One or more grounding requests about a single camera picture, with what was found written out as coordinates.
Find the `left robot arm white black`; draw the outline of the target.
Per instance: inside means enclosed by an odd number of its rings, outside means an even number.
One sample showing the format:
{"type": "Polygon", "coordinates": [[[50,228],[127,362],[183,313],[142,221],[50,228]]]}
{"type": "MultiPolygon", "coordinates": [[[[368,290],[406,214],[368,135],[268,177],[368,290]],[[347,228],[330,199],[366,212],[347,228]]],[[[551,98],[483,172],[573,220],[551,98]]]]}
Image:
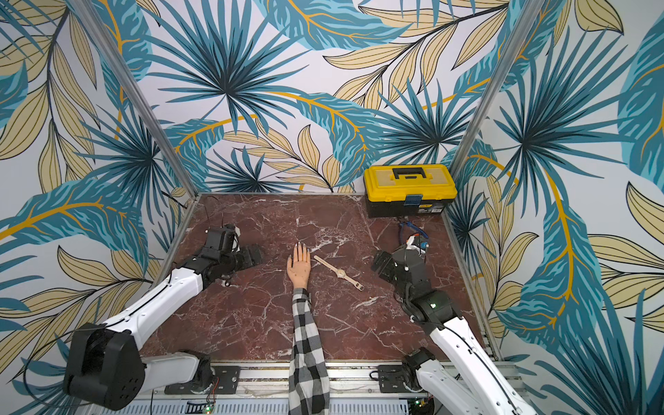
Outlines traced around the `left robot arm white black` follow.
{"type": "Polygon", "coordinates": [[[64,394],[119,411],[138,394],[159,387],[181,385],[195,394],[211,392],[217,380],[206,354],[185,350],[141,356],[152,334],[182,305],[216,281],[229,285],[235,274],[263,261],[259,245],[240,245],[235,225],[209,228],[206,235],[201,249],[136,303],[103,323],[86,323],[74,332],[64,394]]]}

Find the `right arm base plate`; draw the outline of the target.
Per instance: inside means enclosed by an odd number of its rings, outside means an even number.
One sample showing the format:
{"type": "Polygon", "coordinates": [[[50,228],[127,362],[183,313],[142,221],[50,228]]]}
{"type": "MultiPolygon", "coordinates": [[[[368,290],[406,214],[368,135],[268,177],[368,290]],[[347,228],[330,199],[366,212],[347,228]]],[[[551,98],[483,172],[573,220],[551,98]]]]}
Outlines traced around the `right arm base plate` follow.
{"type": "Polygon", "coordinates": [[[446,380],[456,380],[436,361],[426,361],[419,366],[379,365],[370,378],[380,385],[382,394],[424,394],[434,391],[434,386],[446,380]]]}

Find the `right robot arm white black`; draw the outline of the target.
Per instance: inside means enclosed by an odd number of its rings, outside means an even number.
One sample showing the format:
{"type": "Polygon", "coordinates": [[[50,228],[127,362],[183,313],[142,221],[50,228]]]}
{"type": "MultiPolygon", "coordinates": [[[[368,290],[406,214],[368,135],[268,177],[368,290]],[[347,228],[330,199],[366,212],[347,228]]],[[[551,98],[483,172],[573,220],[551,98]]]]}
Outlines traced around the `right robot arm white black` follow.
{"type": "Polygon", "coordinates": [[[432,287],[420,244],[377,252],[371,269],[394,287],[406,315],[443,351],[460,375],[456,379],[422,348],[403,360],[416,387],[432,395],[451,414],[536,413],[489,358],[451,298],[432,287]]]}

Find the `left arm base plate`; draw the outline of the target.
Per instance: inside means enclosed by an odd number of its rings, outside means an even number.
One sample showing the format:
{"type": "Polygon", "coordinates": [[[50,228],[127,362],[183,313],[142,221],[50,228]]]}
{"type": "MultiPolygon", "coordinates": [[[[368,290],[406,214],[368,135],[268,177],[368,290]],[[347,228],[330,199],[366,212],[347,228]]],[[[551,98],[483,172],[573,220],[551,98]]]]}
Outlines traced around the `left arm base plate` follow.
{"type": "Polygon", "coordinates": [[[240,379],[239,366],[211,366],[197,372],[195,378],[185,383],[165,387],[166,395],[232,395],[237,391],[240,379]]]}

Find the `checkered sleeve forearm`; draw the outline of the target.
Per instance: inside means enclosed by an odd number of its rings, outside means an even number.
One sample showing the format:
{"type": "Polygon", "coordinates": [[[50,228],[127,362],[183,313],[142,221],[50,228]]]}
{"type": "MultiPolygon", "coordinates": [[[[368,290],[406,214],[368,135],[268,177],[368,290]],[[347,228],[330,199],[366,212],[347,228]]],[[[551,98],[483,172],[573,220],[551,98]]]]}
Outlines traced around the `checkered sleeve forearm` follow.
{"type": "Polygon", "coordinates": [[[330,377],[307,290],[294,290],[292,312],[294,332],[289,365],[289,414],[329,414],[330,377]]]}

